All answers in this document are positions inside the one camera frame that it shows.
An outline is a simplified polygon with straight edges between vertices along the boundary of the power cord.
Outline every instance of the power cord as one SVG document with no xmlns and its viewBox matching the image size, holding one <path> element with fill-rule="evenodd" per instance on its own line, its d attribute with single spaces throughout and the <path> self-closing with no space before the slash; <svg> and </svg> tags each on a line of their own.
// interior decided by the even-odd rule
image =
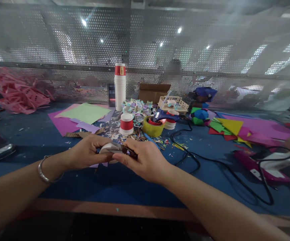
<svg viewBox="0 0 290 241">
<path fill-rule="evenodd" d="M 180 116 L 181 119 L 186 119 L 187 120 L 187 123 L 188 123 L 188 126 L 189 126 L 189 130 L 187 129 L 182 129 L 182 130 L 179 130 L 179 131 L 175 131 L 174 133 L 171 134 L 170 138 L 172 140 L 172 142 L 178 146 L 180 146 L 181 148 L 183 148 L 180 144 L 178 144 L 175 140 L 174 140 L 174 137 L 179 133 L 181 133 L 182 131 L 188 131 L 188 132 L 191 132 L 193 130 L 191 124 L 190 124 L 190 121 L 187 117 L 185 117 L 184 115 Z M 285 150 L 288 150 L 290 152 L 290 149 L 288 148 L 285 148 L 285 147 L 280 147 L 280 146 L 272 146 L 272 147 L 268 147 L 267 149 L 272 149 L 272 148 L 281 148 L 281 149 L 285 149 Z M 229 172 L 232 174 L 233 177 L 235 177 L 235 179 L 243 186 L 245 187 L 255 198 L 259 199 L 260 201 L 262 201 L 263 203 L 267 204 L 267 205 L 273 205 L 274 204 L 274 199 L 273 199 L 273 196 L 269 190 L 269 187 L 268 187 L 268 184 L 266 183 L 265 181 L 265 178 L 264 178 L 264 175 L 263 175 L 263 172 L 262 172 L 262 169 L 261 169 L 261 163 L 262 162 L 265 162 L 265 161 L 284 161 L 284 160 L 287 160 L 287 159 L 290 159 L 290 155 L 286 158 L 280 158 L 280 159 L 267 159 L 267 160 L 258 160 L 258 168 L 259 168 L 259 171 L 260 171 L 260 177 L 261 177 L 261 181 L 262 181 L 262 184 L 266 190 L 266 193 L 269 197 L 269 201 L 266 201 L 264 200 L 263 198 L 261 198 L 259 195 L 257 195 L 251 188 L 249 188 L 236 174 L 235 172 L 225 163 L 221 162 L 221 161 L 218 161 L 218 160 L 214 160 L 214 159 L 210 159 L 210 158 L 207 158 L 207 157 L 203 157 L 199 154 L 196 154 L 194 152 L 190 152 L 188 151 L 187 149 L 183 148 L 184 151 L 186 152 L 186 155 L 179 161 L 175 164 L 175 166 L 178 166 L 182 161 L 184 161 L 184 159 L 188 156 L 190 156 L 191 158 L 194 159 L 194 161 L 197 163 L 197 168 L 192 171 L 190 174 L 195 174 L 201 167 L 201 164 L 199 162 L 199 160 L 196 158 L 197 157 L 200 157 L 202 159 L 205 159 L 205 160 L 208 160 L 208 161 L 212 161 L 212 162 L 216 162 L 216 163 L 219 163 L 221 165 L 223 165 L 227 170 L 229 170 Z"/>
</svg>

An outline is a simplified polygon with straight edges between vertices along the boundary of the blue pen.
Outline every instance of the blue pen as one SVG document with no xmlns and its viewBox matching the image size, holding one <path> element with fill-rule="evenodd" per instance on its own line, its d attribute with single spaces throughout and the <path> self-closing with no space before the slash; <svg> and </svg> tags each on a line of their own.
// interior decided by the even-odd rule
<svg viewBox="0 0 290 241">
<path fill-rule="evenodd" d="M 144 136 L 145 136 L 145 137 L 146 137 L 150 142 L 153 142 L 153 143 L 157 146 L 158 149 L 160 149 L 160 148 L 158 147 L 158 145 L 155 143 L 155 141 L 153 141 L 152 138 L 149 137 L 149 135 L 147 135 L 146 133 L 144 133 Z"/>
</svg>

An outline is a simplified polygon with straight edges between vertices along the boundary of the silver bracelet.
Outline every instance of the silver bracelet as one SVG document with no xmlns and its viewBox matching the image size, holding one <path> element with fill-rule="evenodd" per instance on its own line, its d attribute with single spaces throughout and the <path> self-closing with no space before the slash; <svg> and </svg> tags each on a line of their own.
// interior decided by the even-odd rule
<svg viewBox="0 0 290 241">
<path fill-rule="evenodd" d="M 57 181 L 59 181 L 61 178 L 62 178 L 62 176 L 64 175 L 64 173 L 59 177 L 59 178 L 57 178 L 56 180 L 54 180 L 54 181 L 50 181 L 44 174 L 43 174 L 43 172 L 42 172 L 42 169 L 41 169 L 41 166 L 42 166 L 42 163 L 44 162 L 44 160 L 46 160 L 46 158 L 48 158 L 48 157 L 50 157 L 50 156 L 44 156 L 44 159 L 42 159 L 41 160 L 41 162 L 39 163 L 39 165 L 38 165 L 38 173 L 39 173 L 39 176 L 40 176 L 40 178 L 44 181 L 44 182 L 46 182 L 46 183 L 48 183 L 48 184 L 51 184 L 51 183 L 54 183 L 54 182 L 57 182 Z"/>
</svg>

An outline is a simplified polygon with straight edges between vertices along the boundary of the metal mesh wall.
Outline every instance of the metal mesh wall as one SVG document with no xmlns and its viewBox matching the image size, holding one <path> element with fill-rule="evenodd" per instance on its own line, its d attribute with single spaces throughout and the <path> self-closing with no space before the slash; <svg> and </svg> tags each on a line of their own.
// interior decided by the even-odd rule
<svg viewBox="0 0 290 241">
<path fill-rule="evenodd" d="M 126 63 L 128 98 L 139 83 L 171 83 L 188 104 L 196 87 L 210 86 L 215 108 L 286 109 L 290 18 L 0 4 L 0 66 L 38 79 L 56 99 L 106 103 L 115 62 Z"/>
</svg>

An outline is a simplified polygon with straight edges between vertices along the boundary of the table edge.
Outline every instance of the table edge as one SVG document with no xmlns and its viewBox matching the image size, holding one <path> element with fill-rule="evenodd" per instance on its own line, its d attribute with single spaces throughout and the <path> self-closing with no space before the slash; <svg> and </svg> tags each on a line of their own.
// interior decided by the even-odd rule
<svg viewBox="0 0 290 241">
<path fill-rule="evenodd" d="M 184 222 L 198 222 L 197 218 L 192 214 L 192 212 L 186 208 L 83 202 L 51 198 L 38 198 L 30 206 L 30 208 L 43 211 L 90 213 L 113 216 L 158 218 Z M 274 216 L 268 214 L 260 214 L 260 216 L 277 227 L 290 228 L 290 216 Z"/>
</svg>

